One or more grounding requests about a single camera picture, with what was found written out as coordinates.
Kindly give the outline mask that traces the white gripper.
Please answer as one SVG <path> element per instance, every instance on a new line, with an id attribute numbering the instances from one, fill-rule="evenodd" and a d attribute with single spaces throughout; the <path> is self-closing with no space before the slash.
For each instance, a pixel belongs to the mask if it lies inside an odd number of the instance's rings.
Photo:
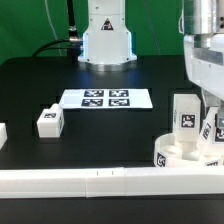
<path id="1" fill-rule="evenodd" d="M 195 48 L 191 35 L 184 37 L 183 44 L 187 76 L 202 88 L 205 114 L 211 107 L 217 107 L 221 112 L 221 100 L 224 100 L 224 34 L 213 35 L 209 48 Z"/>

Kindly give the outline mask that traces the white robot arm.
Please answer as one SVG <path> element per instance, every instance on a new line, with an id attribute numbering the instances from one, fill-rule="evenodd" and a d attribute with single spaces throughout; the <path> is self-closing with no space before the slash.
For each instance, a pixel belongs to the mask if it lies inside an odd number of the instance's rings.
<path id="1" fill-rule="evenodd" d="M 125 24 L 125 0 L 88 0 L 83 34 L 84 68 L 119 71 L 137 60 Z M 179 32 L 184 35 L 188 79 L 200 86 L 204 105 L 224 115 L 224 0 L 182 0 Z"/>

